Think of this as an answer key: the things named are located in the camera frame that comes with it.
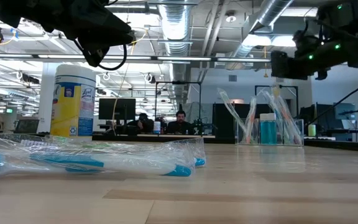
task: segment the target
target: wooden table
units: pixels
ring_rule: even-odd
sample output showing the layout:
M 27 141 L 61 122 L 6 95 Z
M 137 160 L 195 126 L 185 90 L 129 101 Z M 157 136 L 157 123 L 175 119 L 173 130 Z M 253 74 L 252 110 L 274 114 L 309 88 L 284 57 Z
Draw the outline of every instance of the wooden table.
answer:
M 0 178 L 0 223 L 358 223 L 358 152 L 207 144 L 192 177 Z

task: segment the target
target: blue bottle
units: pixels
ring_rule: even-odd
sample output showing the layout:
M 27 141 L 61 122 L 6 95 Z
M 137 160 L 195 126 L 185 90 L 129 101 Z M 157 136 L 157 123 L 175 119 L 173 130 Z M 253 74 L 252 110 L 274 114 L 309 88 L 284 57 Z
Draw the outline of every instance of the blue bottle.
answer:
M 277 125 L 274 113 L 260 114 L 260 143 L 277 144 Z

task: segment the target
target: black cable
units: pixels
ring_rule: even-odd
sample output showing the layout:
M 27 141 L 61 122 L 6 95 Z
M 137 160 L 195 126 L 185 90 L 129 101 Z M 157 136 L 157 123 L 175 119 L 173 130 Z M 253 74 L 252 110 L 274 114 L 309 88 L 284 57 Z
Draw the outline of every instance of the black cable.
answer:
M 344 100 L 346 100 L 349 96 L 351 96 L 353 93 L 357 92 L 358 88 L 351 91 L 348 95 L 346 95 L 344 98 L 339 100 L 337 103 L 330 106 L 328 109 L 326 109 L 324 112 L 322 112 L 320 115 L 318 115 L 315 119 L 311 120 L 309 123 L 305 124 L 305 127 L 309 126 L 309 124 L 315 122 L 318 118 L 322 117 L 322 115 L 326 114 L 328 111 L 332 110 L 334 107 L 336 107 L 338 104 L 342 103 Z
M 319 24 L 319 25 L 323 25 L 323 26 L 325 26 L 325 27 L 328 27 L 328 28 L 330 28 L 331 30 L 337 32 L 338 34 L 342 34 L 342 35 L 345 35 L 345 36 L 347 36 L 347 37 L 350 37 L 350 38 L 353 38 L 353 39 L 357 39 L 357 40 L 358 40 L 358 36 L 354 36 L 354 35 L 352 35 L 352 34 L 346 32 L 346 31 L 344 31 L 344 30 L 341 30 L 341 29 L 338 29 L 338 28 L 336 28 L 336 27 L 334 27 L 334 26 L 331 26 L 331 25 L 329 25 L 329 24 L 327 24 L 327 23 L 325 23 L 325 22 L 323 22 L 323 21 L 321 21 L 321 20 L 315 19 L 315 20 L 313 20 L 313 22 L 315 22 L 315 23 L 317 23 L 317 24 Z
M 82 54 L 84 54 L 84 55 L 88 54 L 88 52 L 85 52 L 84 49 L 80 46 L 80 43 L 78 43 L 77 40 L 74 40 L 74 44 L 78 47 L 78 49 L 82 52 Z M 98 66 L 100 68 L 107 70 L 107 71 L 115 71 L 115 70 L 121 68 L 127 61 L 127 46 L 126 46 L 126 44 L 122 45 L 122 48 L 124 49 L 124 58 L 122 59 L 122 62 L 119 65 L 115 66 L 114 68 L 107 68 L 102 65 L 98 65 Z
M 111 6 L 112 4 L 118 2 L 118 0 L 113 1 L 112 3 L 107 4 L 108 6 Z

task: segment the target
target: ceiling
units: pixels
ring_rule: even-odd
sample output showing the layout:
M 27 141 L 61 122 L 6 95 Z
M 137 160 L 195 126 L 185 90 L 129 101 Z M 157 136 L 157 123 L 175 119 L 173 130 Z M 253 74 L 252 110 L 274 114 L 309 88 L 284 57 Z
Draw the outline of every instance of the ceiling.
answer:
M 228 10 L 234 11 L 236 20 L 234 22 L 227 22 L 223 20 L 221 29 L 218 34 L 218 41 L 213 46 L 212 55 L 223 54 L 229 55 L 233 50 L 239 46 L 242 42 L 242 27 L 246 16 L 251 15 L 259 10 L 259 6 L 262 1 L 231 1 L 227 6 Z M 273 38 L 278 35 L 288 34 L 290 35 L 294 31 L 303 28 L 303 16 L 307 13 L 307 16 L 313 16 L 315 9 L 312 7 L 320 5 L 323 0 L 294 0 L 292 5 L 283 13 L 281 19 L 283 22 L 277 22 L 273 34 L 266 34 L 267 37 Z M 117 4 L 128 4 L 125 0 L 119 0 Z M 191 34 L 190 52 L 189 56 L 200 56 L 201 49 L 203 46 L 204 37 L 206 35 L 206 27 L 210 18 L 209 13 L 213 7 L 213 1 L 204 0 L 200 1 L 197 6 L 193 6 L 191 10 L 190 18 L 190 30 Z M 127 13 L 116 13 L 117 17 L 122 19 L 124 22 L 130 22 L 133 30 L 135 30 L 135 36 L 139 40 L 133 47 L 128 49 L 129 55 L 166 55 L 165 46 L 158 42 L 163 39 L 162 28 L 160 26 L 160 17 L 155 14 L 127 14 Z M 1 23 L 2 33 L 4 35 L 4 44 L 0 45 L 0 54 L 80 54 L 81 52 L 77 49 L 76 45 L 66 38 L 58 38 L 59 31 L 55 30 L 51 34 L 45 33 L 40 26 L 29 21 L 23 21 L 16 29 L 17 38 L 12 38 L 14 33 L 12 29 Z M 257 58 L 269 58 L 269 53 L 272 50 L 282 50 L 288 52 L 290 55 L 293 54 L 295 48 L 283 47 L 283 46 L 266 46 L 253 48 L 251 55 Z M 108 55 L 122 55 L 123 51 L 121 47 L 111 47 Z M 101 87 L 108 88 L 119 88 L 121 83 L 123 90 L 120 91 L 122 97 L 138 97 L 139 103 L 143 102 L 143 98 L 153 100 L 155 85 L 145 81 L 145 76 L 151 74 L 160 81 L 171 81 L 170 78 L 170 65 L 166 63 L 127 63 L 119 70 L 115 72 L 109 72 L 106 75 L 106 71 L 100 68 L 93 68 L 83 62 L 65 62 L 74 65 L 80 65 L 83 67 L 91 68 L 95 71 L 96 75 L 100 76 L 98 83 Z M 105 67 L 114 67 L 117 63 L 104 63 Z M 196 80 L 199 74 L 198 66 L 191 64 L 190 77 L 192 80 Z M 227 75 L 237 75 L 237 82 L 233 85 L 244 85 L 244 84 L 266 84 L 271 83 L 271 78 L 265 78 L 265 64 L 255 63 L 253 70 L 235 70 L 229 72 L 224 69 L 210 69 L 206 73 L 204 79 L 205 85 L 219 85 L 222 83 L 228 83 Z M 10 86 L 27 86 L 28 83 L 24 83 L 17 77 L 20 73 L 28 74 L 34 78 L 40 80 L 42 83 L 42 69 L 43 62 L 20 62 L 13 60 L 0 60 L 0 85 Z M 347 77 L 351 82 L 353 76 Z M 167 99 L 170 107 L 169 110 L 175 111 L 175 99 L 170 96 L 172 94 L 172 86 L 165 86 L 168 91 L 162 92 L 162 97 Z M 17 88 L 8 89 L 0 88 L 0 97 L 5 98 L 6 92 L 9 92 L 15 99 L 22 100 L 23 98 L 28 99 L 29 103 L 35 103 L 34 108 L 38 107 L 39 99 L 39 85 L 33 85 L 32 88 Z M 110 91 L 105 96 L 116 96 L 116 93 Z M 149 105 L 145 111 L 152 113 L 152 108 Z M 22 110 L 24 114 L 33 114 L 37 110 Z

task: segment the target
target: metal frame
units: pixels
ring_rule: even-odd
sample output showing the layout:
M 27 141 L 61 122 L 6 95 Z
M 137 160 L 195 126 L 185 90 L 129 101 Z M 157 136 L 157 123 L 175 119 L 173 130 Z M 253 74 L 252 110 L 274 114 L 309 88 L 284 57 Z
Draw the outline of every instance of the metal frame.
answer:
M 257 89 L 258 87 L 271 87 L 269 85 L 256 85 L 255 86 L 255 96 L 257 96 Z M 296 116 L 299 115 L 299 97 L 298 97 L 298 87 L 297 86 L 284 86 L 284 85 L 279 85 L 279 88 L 294 88 L 295 89 L 295 97 L 296 97 Z
M 154 104 L 154 118 L 157 117 L 157 93 L 158 93 L 158 84 L 160 83 L 170 83 L 172 85 L 187 85 L 187 84 L 198 84 L 200 87 L 200 91 L 198 92 L 199 95 L 199 103 L 200 106 L 198 107 L 198 119 L 201 119 L 201 82 L 184 82 L 184 81 L 172 81 L 172 82 L 155 82 L 155 104 Z

